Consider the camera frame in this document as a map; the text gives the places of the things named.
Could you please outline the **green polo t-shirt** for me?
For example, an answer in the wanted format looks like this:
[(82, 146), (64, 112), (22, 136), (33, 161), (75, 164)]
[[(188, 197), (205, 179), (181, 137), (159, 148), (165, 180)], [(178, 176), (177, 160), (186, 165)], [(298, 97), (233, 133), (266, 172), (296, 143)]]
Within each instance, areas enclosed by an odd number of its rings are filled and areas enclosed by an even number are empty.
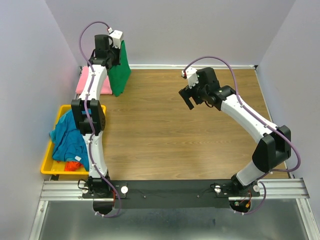
[(108, 71), (109, 83), (114, 96), (119, 97), (124, 92), (131, 72), (126, 43), (122, 40), (120, 49), (120, 65), (113, 66)]

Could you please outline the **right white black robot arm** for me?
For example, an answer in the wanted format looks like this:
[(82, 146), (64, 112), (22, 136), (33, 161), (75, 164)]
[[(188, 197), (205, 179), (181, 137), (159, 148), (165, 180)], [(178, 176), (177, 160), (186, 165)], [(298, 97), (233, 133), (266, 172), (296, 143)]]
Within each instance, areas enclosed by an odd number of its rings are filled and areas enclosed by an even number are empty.
[(229, 85), (220, 86), (213, 68), (196, 70), (188, 67), (181, 76), (187, 80), (187, 86), (179, 95), (189, 109), (205, 103), (208, 107), (229, 115), (243, 127), (254, 139), (257, 146), (251, 161), (230, 180), (230, 191), (241, 196), (248, 187), (263, 175), (283, 163), (291, 156), (290, 129), (266, 120), (246, 104)]

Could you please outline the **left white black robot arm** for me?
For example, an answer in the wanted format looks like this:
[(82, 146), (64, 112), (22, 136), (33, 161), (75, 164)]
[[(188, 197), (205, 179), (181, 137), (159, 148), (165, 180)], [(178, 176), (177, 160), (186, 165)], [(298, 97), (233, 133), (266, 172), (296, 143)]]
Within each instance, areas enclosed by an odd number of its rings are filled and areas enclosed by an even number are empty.
[(100, 103), (101, 90), (108, 71), (120, 64), (123, 33), (115, 30), (109, 35), (94, 37), (95, 48), (87, 61), (88, 75), (78, 99), (71, 102), (76, 128), (80, 131), (87, 148), (89, 162), (88, 192), (99, 198), (117, 194), (111, 184), (108, 167), (104, 160), (102, 136), (106, 117)]

